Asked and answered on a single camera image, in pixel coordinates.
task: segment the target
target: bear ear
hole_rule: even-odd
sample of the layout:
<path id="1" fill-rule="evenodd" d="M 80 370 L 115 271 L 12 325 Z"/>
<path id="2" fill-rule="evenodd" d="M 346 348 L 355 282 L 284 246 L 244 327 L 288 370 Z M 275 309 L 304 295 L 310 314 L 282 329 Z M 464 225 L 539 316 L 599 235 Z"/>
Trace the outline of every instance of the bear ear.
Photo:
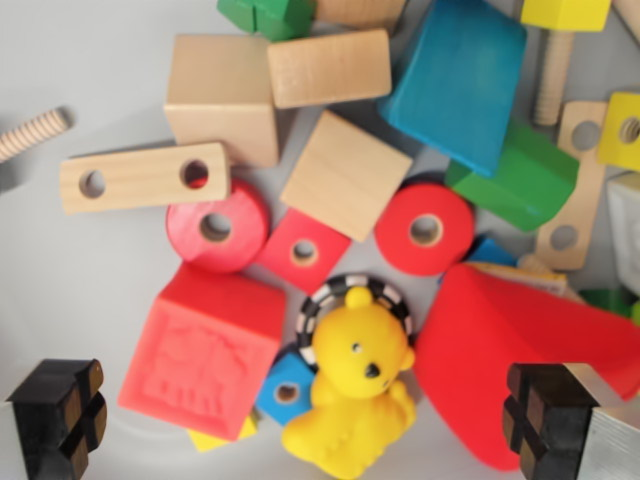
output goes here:
<path id="1" fill-rule="evenodd" d="M 344 299 L 347 308 L 366 307 L 373 303 L 373 295 L 366 287 L 353 287 Z"/>

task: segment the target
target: bear nose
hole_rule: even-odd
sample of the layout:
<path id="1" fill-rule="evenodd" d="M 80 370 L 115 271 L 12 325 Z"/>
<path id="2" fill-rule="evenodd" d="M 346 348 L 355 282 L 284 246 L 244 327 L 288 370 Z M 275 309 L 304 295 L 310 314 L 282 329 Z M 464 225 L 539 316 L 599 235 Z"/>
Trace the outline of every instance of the bear nose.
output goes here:
<path id="1" fill-rule="evenodd" d="M 376 378 L 380 376 L 380 369 L 375 363 L 370 363 L 367 365 L 366 370 L 364 371 L 364 375 L 367 378 Z"/>

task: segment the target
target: yellow block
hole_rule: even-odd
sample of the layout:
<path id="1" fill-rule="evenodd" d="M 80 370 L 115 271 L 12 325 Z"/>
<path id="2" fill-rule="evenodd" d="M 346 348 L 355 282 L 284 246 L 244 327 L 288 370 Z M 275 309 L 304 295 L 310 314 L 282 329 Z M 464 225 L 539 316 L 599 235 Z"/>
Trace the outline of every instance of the yellow block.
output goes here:
<path id="1" fill-rule="evenodd" d="M 611 96 L 600 140 L 601 163 L 640 172 L 640 95 L 619 92 Z"/>
<path id="2" fill-rule="evenodd" d="M 549 30 L 600 32 L 611 0 L 525 0 L 522 23 Z"/>

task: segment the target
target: red rubber block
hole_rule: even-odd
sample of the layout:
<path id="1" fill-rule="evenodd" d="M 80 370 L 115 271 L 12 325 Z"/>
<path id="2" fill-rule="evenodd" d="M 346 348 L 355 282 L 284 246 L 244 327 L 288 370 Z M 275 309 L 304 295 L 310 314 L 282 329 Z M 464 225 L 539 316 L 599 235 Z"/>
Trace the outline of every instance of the red rubber block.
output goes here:
<path id="1" fill-rule="evenodd" d="M 424 393 L 469 450 L 518 467 L 502 433 L 513 363 L 588 363 L 621 396 L 640 386 L 640 329 L 617 315 L 467 265 L 451 268 L 416 343 Z"/>
<path id="2" fill-rule="evenodd" d="M 285 296 L 183 264 L 156 298 L 118 403 L 234 441 L 280 346 Z"/>
<path id="3" fill-rule="evenodd" d="M 312 247 L 302 252 L 308 255 L 300 256 L 296 250 L 301 242 Z M 257 263 L 313 295 L 349 245 L 348 237 L 291 208 L 271 234 Z"/>

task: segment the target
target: natural wood block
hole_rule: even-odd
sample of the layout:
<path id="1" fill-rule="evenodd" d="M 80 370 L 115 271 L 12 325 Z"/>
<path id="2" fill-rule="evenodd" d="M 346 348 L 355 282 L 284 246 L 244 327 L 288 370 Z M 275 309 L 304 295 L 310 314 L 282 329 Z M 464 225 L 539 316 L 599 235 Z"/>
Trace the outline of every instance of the natural wood block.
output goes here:
<path id="1" fill-rule="evenodd" d="M 325 111 L 280 199 L 359 242 L 411 167 L 411 158 Z"/>
<path id="2" fill-rule="evenodd" d="M 67 214 L 204 202 L 227 198 L 229 179 L 219 143 L 157 148 L 63 162 L 60 196 Z"/>
<path id="3" fill-rule="evenodd" d="M 232 164 L 280 158 L 264 38 L 179 35 L 165 114 L 179 145 L 222 142 Z"/>
<path id="4" fill-rule="evenodd" d="M 389 35 L 383 29 L 269 46 L 278 108 L 381 97 L 391 91 Z"/>
<path id="5" fill-rule="evenodd" d="M 392 32 L 406 0 L 318 0 L 316 20 L 362 30 L 382 27 Z"/>

